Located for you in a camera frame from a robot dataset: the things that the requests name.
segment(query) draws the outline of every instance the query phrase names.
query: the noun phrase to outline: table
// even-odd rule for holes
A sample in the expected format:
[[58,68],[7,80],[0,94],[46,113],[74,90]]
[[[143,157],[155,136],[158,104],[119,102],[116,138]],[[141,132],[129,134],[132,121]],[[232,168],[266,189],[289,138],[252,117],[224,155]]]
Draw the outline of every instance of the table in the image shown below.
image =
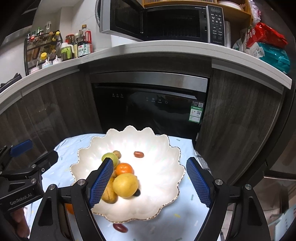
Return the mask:
[[[78,149],[88,147],[94,136],[103,137],[104,134],[80,135],[67,138],[58,144],[55,148],[59,154],[58,162],[42,175],[44,191],[53,183],[58,187],[64,187],[74,182],[70,166],[78,162]],[[183,166],[186,166],[189,157],[196,157],[190,139],[169,136],[169,140],[171,146],[180,148],[180,163]],[[209,209],[200,202],[187,173],[180,182],[179,189],[179,197],[164,207],[154,219],[124,223],[128,228],[127,233],[116,231],[112,223],[103,216],[94,215],[95,220],[107,241],[192,241],[200,230]],[[40,202],[41,200],[38,200],[25,207],[25,216],[30,230]],[[82,241],[74,215],[68,215],[75,241]]]

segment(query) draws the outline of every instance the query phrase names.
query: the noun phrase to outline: plate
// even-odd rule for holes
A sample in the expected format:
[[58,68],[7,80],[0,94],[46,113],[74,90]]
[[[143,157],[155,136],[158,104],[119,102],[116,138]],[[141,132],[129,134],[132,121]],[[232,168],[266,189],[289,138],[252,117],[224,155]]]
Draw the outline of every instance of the plate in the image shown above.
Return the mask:
[[241,11],[244,11],[244,9],[241,6],[239,6],[238,4],[236,4],[234,2],[219,1],[218,4],[225,5],[225,6],[228,6],[228,7],[232,7],[232,8],[235,8],[235,9],[238,9],[238,10],[241,10]]
[[[114,204],[101,200],[92,209],[94,214],[114,223],[149,220],[177,199],[178,185],[185,174],[185,167],[179,162],[180,149],[170,146],[167,135],[157,136],[149,127],[141,131],[133,126],[127,126],[123,131],[110,129],[104,137],[93,137],[88,148],[79,149],[78,163],[70,167],[75,182],[86,179],[91,171],[102,164],[102,156],[114,150],[120,151],[120,162],[133,167],[141,195],[118,197]],[[143,152],[144,157],[135,157],[134,151]]]

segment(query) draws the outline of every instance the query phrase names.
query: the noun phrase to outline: microwave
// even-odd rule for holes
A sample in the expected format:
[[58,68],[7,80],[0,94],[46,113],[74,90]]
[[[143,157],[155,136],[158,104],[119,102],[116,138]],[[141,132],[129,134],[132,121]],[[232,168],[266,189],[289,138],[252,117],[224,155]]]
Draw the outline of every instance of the microwave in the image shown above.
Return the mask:
[[221,7],[168,5],[143,8],[137,0],[97,0],[100,32],[136,41],[189,40],[225,46]]
[[206,108],[208,79],[163,72],[91,74],[103,133],[150,127],[195,144]]

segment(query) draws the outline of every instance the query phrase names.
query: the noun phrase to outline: white countertop edge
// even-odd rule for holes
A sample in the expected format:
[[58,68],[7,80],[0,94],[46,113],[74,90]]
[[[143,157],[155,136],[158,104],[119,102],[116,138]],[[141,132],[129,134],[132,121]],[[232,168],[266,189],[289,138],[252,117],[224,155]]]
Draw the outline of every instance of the white countertop edge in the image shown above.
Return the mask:
[[255,70],[262,73],[283,86],[291,89],[292,80],[269,65],[268,63],[261,61],[253,56],[239,52],[234,49],[226,48],[224,46],[194,42],[194,41],[183,41],[183,40],[156,40],[156,41],[145,41],[138,43],[131,43],[126,45],[119,45],[116,47],[104,49],[82,58],[72,59],[60,64],[50,66],[46,69],[42,69],[36,73],[25,76],[21,80],[17,81],[6,90],[0,93],[0,105],[7,100],[14,93],[20,91],[30,83],[33,83],[47,75],[53,74],[63,69],[67,69],[80,64],[88,63],[97,59],[108,58],[112,56],[119,56],[133,53],[152,53],[152,52],[176,52],[176,53],[187,53],[197,54],[202,56],[208,56],[216,59],[226,60],[235,64],[240,64],[246,68]]

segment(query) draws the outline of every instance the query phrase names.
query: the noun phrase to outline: orange on table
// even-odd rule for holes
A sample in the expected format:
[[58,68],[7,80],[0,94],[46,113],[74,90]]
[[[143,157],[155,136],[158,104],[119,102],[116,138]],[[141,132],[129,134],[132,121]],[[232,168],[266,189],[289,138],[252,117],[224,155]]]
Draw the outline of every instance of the orange on table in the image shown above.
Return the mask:
[[69,213],[74,214],[73,205],[70,203],[65,203],[66,209]]
[[116,167],[116,175],[119,176],[120,174],[123,174],[123,173],[133,174],[133,168],[131,167],[130,164],[124,163],[124,162],[118,164],[118,166]]

